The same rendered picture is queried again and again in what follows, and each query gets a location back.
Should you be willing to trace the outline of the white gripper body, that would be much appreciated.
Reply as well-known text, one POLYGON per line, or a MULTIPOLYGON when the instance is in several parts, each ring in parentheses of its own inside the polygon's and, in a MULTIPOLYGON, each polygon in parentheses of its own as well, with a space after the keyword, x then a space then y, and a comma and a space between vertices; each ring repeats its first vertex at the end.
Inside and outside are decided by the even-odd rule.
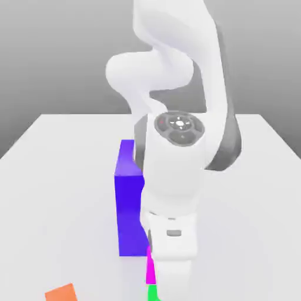
POLYGON ((189 297, 192 260, 154 260, 158 298, 186 301, 189 297))

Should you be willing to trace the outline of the small green cube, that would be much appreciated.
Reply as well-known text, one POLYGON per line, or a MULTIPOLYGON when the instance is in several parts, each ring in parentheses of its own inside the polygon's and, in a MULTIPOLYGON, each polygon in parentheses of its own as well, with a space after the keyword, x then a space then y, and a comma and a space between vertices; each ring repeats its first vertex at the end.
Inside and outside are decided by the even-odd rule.
POLYGON ((161 301, 158 298, 157 286, 148 285, 148 299, 147 301, 161 301))

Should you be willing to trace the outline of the small orange cube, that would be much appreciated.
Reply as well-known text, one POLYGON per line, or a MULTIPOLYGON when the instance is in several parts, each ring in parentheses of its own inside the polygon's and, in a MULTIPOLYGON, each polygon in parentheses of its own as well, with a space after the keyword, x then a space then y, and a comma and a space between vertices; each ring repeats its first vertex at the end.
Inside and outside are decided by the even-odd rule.
POLYGON ((46 301, 78 301, 72 283, 46 292, 45 299, 46 301))

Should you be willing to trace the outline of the large blue box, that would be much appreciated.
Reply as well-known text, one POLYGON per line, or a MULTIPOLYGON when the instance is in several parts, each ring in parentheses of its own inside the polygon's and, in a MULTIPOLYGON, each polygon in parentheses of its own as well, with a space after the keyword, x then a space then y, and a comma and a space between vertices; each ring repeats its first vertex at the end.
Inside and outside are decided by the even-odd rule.
POLYGON ((140 222, 144 178, 133 160, 133 149, 133 140, 121 140, 114 174, 119 255, 123 257, 146 256, 149 246, 140 222))

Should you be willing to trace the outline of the small magenta cube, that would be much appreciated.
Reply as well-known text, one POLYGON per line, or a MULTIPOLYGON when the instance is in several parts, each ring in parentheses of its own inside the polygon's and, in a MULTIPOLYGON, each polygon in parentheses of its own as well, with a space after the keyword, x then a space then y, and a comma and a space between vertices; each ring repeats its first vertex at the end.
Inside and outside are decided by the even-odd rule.
POLYGON ((146 250, 146 284, 147 285, 156 284, 155 267, 152 259, 150 246, 148 246, 146 250))

